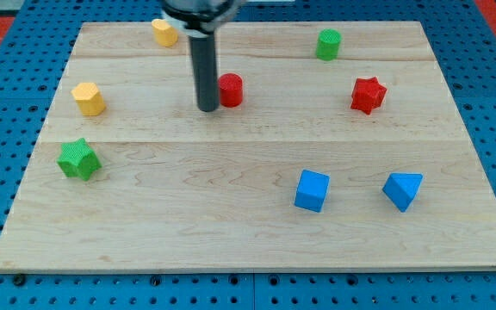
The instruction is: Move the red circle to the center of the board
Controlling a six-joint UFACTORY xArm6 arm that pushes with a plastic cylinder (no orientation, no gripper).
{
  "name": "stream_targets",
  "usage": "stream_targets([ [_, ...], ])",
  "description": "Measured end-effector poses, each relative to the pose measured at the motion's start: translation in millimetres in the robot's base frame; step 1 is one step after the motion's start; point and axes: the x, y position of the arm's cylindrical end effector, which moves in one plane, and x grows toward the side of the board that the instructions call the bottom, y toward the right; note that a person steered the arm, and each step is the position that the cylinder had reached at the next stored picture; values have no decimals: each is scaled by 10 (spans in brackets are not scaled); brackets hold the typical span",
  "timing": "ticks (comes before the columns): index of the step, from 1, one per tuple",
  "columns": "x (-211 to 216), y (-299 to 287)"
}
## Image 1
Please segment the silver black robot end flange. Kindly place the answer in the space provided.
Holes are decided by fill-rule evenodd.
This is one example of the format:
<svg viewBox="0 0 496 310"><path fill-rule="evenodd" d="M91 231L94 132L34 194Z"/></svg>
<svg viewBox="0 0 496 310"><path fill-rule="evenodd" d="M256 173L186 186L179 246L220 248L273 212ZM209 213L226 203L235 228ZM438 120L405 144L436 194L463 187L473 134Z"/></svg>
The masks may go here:
<svg viewBox="0 0 496 310"><path fill-rule="evenodd" d="M246 0L162 0L162 16L186 35L211 35L231 21Z"/></svg>

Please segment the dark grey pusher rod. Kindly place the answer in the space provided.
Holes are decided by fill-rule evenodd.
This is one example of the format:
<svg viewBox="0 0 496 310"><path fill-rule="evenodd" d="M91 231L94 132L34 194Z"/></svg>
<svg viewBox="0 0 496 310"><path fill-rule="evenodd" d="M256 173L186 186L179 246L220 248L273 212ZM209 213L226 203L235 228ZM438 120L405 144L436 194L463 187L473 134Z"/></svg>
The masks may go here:
<svg viewBox="0 0 496 310"><path fill-rule="evenodd" d="M213 112L220 104L214 33L190 37L189 48L197 108L202 112Z"/></svg>

